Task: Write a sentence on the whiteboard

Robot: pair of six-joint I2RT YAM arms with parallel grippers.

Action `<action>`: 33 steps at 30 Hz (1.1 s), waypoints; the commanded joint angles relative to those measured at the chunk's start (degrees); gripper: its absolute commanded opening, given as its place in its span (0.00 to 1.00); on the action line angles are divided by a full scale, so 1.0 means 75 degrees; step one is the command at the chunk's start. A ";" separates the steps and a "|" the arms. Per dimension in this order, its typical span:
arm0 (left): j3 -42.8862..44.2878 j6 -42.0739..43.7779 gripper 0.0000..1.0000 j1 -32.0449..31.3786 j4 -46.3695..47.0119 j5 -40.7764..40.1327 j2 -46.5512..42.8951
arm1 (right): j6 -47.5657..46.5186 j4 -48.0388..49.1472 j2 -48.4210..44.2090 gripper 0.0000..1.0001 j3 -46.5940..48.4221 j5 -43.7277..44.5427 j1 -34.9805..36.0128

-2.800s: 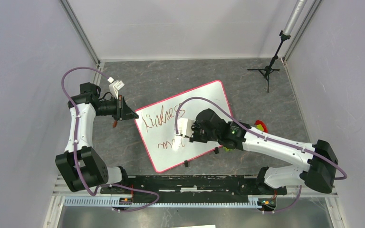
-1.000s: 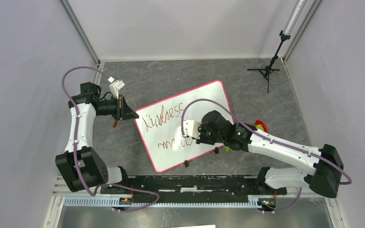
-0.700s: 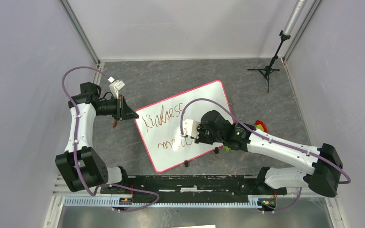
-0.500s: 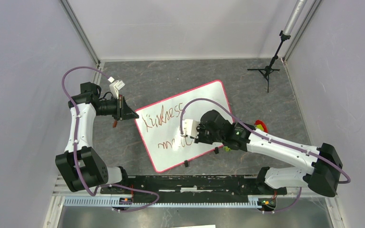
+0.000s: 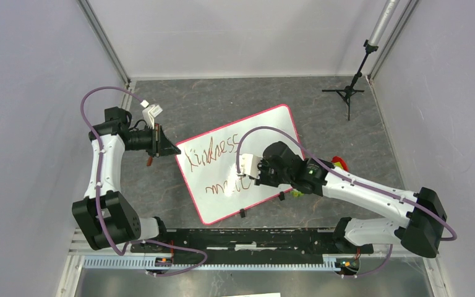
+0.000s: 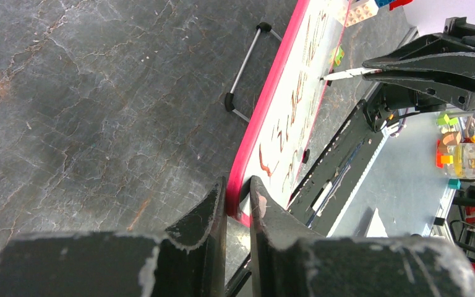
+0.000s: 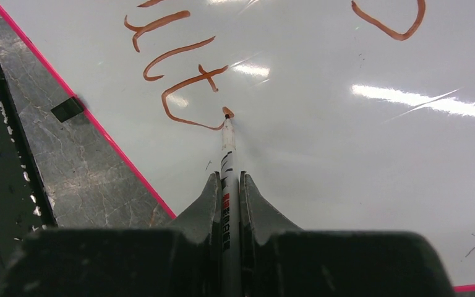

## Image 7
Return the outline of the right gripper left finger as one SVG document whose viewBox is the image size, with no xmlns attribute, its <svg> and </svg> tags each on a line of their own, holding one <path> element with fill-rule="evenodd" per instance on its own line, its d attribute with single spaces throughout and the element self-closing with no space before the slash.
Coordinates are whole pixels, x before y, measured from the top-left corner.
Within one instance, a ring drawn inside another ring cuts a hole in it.
<svg viewBox="0 0 475 297">
<path fill-rule="evenodd" d="M 220 200 L 212 173 L 165 226 L 37 231 L 13 255 L 0 296 L 219 296 Z"/>
</svg>

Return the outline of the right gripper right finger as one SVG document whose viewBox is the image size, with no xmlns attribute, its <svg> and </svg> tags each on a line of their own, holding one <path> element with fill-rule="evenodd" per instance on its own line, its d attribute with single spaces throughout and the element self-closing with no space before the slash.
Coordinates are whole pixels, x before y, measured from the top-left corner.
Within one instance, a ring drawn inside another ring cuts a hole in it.
<svg viewBox="0 0 475 297">
<path fill-rule="evenodd" d="M 303 230 L 242 172 L 246 296 L 454 296 L 431 244 L 408 231 Z"/>
</svg>

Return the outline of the white whiteboard marker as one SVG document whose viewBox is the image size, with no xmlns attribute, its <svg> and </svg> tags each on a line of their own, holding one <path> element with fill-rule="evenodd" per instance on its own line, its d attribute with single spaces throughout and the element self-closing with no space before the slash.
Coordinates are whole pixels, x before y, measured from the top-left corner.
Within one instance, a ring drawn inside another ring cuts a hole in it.
<svg viewBox="0 0 475 297">
<path fill-rule="evenodd" d="M 241 296 L 239 237 L 239 178 L 236 175 L 236 143 L 231 115 L 225 114 L 221 159 L 221 295 Z"/>
</svg>

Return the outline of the whiteboard with pink frame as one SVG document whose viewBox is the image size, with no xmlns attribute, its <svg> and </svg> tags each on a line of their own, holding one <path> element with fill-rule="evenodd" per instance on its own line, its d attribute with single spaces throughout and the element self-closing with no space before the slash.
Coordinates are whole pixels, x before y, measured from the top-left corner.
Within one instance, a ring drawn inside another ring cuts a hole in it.
<svg viewBox="0 0 475 297">
<path fill-rule="evenodd" d="M 222 158 L 300 227 L 406 230 L 475 290 L 475 1 L 0 1 L 171 214 Z"/>
</svg>

